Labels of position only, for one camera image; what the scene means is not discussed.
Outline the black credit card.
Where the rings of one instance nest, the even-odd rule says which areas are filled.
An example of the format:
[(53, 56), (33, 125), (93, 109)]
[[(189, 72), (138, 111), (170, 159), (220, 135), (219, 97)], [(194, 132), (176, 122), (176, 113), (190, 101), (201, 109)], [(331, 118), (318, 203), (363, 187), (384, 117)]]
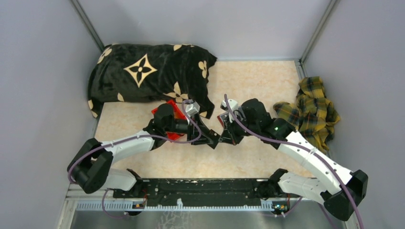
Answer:
[(219, 143), (220, 135), (218, 135), (217, 133), (214, 133), (212, 135), (209, 135), (207, 137), (207, 139), (208, 139), (207, 145), (210, 148), (215, 149), (217, 147), (218, 143)]

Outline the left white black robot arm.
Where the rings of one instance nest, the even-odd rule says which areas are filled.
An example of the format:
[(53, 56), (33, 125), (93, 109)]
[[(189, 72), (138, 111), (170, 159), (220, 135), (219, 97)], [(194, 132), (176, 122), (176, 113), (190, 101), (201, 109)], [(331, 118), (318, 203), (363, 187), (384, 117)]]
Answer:
[(104, 142), (88, 139), (67, 167), (69, 181), (79, 185), (87, 194), (108, 188), (123, 190), (136, 198), (143, 191), (142, 179), (131, 169), (113, 169), (114, 163), (138, 153), (153, 151), (166, 142), (182, 143), (170, 139), (170, 133), (186, 135), (185, 144), (216, 148), (220, 136), (202, 122), (199, 105), (187, 100), (181, 107), (179, 111), (176, 105), (161, 104), (148, 125), (132, 136)]

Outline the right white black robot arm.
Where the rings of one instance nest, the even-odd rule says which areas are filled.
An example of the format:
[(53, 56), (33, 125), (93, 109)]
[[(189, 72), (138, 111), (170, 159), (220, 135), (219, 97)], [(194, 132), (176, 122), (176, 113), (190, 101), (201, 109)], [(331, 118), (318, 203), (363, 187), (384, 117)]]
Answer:
[(269, 178), (269, 191), (275, 197), (294, 194), (324, 206), (335, 218), (348, 221), (359, 216), (359, 204), (366, 196), (368, 175), (351, 171), (324, 155), (290, 123), (272, 118), (264, 104), (256, 98), (239, 105), (224, 98), (225, 110), (221, 138), (237, 145), (245, 136), (254, 136), (265, 144), (291, 157), (313, 176), (303, 177), (286, 169), (278, 169)]

